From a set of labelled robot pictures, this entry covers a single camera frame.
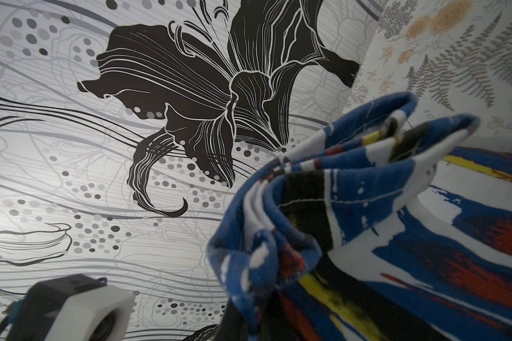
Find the blue patterned long pants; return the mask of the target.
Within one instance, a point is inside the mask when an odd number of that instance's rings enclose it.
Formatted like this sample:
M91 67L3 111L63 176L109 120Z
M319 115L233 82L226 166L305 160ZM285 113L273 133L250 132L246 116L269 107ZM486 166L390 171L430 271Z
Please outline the blue patterned long pants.
M216 340L512 340L512 153L478 117L362 105L237 191L207 255Z

